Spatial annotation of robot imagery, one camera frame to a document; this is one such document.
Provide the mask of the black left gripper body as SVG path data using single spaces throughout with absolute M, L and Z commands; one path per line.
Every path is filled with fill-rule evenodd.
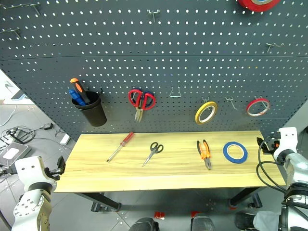
M 51 179 L 54 179 L 54 180 L 60 179 L 60 169 L 59 168 L 50 170 L 48 167 L 46 167 L 44 168 L 44 172 Z

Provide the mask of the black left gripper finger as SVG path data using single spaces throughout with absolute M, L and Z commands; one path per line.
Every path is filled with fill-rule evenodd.
M 57 174 L 62 175 L 65 172 L 65 167 L 66 167 L 66 163 L 63 156 L 60 156 L 58 158 L 57 166 L 58 166 L 56 170 Z

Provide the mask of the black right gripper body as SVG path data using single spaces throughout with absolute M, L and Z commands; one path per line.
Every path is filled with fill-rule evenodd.
M 274 152 L 279 148 L 280 141 L 279 140 L 269 140 L 265 141 L 261 145 L 261 150 L 263 154 L 274 154 Z

